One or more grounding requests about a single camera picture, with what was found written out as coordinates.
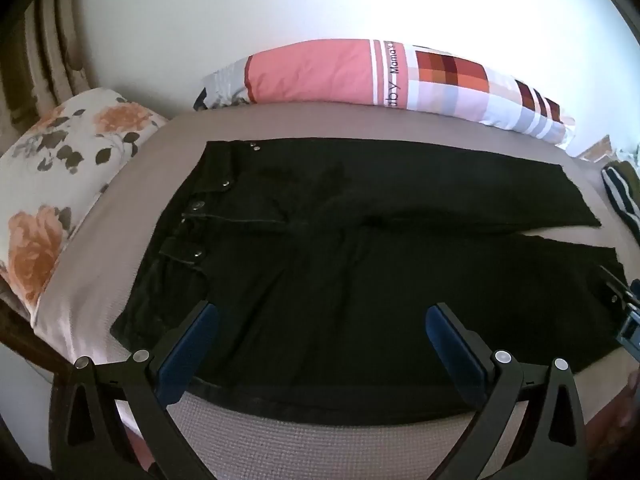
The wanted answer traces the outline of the person's right hand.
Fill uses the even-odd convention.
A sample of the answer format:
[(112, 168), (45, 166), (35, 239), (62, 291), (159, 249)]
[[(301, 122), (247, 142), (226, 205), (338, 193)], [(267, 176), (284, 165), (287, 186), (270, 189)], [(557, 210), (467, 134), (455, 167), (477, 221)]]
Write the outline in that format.
[(632, 372), (626, 386), (586, 425), (586, 445), (590, 458), (601, 458), (613, 452), (638, 425), (639, 371)]

